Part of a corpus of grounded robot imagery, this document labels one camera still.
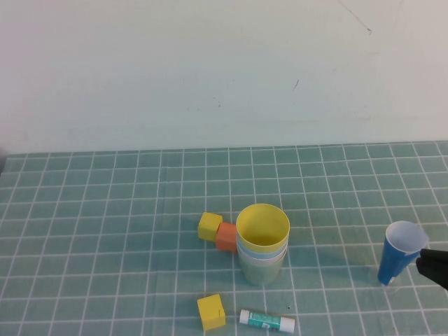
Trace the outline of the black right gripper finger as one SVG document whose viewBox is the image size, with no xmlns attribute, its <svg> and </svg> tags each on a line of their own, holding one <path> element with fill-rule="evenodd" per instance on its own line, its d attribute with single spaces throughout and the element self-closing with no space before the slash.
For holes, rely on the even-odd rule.
<svg viewBox="0 0 448 336">
<path fill-rule="evenodd" d="M 420 267 L 447 267 L 447 252 L 423 248 L 419 256 Z"/>
<path fill-rule="evenodd" d="M 448 290 L 447 263 L 417 258 L 416 268 L 420 275 L 443 287 L 446 291 Z"/>
</svg>

